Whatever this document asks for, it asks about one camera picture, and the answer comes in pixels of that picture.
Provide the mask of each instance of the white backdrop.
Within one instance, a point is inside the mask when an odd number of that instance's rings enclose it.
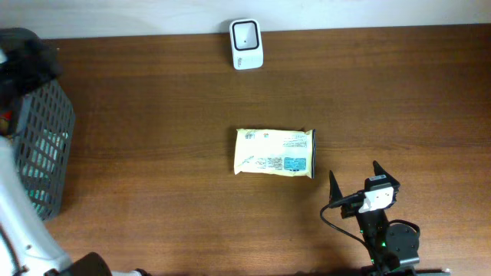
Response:
[[[0,0],[0,28],[42,38],[198,34],[250,17],[263,31],[491,22],[490,0]]]

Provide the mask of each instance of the blue label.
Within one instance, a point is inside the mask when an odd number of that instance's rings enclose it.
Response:
[[[305,158],[291,158],[285,157],[285,170],[297,172],[305,170],[307,167],[307,160]]]

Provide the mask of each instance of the perforated basket side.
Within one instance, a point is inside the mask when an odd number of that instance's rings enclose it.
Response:
[[[60,211],[75,114],[56,80],[29,94],[14,139],[21,181],[41,219]]]

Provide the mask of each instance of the wood grain surface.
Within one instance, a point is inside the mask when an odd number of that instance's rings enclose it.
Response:
[[[227,34],[50,41],[77,114],[61,214],[78,259],[154,275],[369,265],[319,219],[377,160],[389,219],[421,227],[418,268],[491,271],[491,25],[271,32],[235,71]],[[316,179],[233,173],[237,128],[317,130]],[[358,232],[356,219],[336,225]]]

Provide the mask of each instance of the white pouch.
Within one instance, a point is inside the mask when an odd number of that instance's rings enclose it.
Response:
[[[235,173],[314,178],[315,130],[237,130]]]

